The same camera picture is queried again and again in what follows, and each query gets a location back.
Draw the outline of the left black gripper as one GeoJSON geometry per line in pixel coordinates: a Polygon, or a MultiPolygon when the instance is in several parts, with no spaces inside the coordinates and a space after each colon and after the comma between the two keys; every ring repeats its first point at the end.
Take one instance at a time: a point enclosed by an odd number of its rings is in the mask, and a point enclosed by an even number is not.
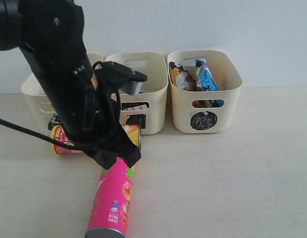
{"type": "Polygon", "coordinates": [[[66,119],[66,135],[74,146],[104,169],[111,168],[117,155],[128,167],[141,158],[141,128],[121,125],[121,97],[116,94],[88,95],[66,119]]]}

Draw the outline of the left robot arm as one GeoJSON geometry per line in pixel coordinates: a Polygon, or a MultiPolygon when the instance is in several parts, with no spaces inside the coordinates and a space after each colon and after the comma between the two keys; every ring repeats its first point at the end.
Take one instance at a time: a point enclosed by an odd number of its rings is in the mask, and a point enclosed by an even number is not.
{"type": "Polygon", "coordinates": [[[84,13],[72,0],[0,0],[0,51],[19,48],[70,144],[104,169],[141,152],[120,124],[120,91],[136,95],[147,76],[116,62],[91,63],[84,13]]]}

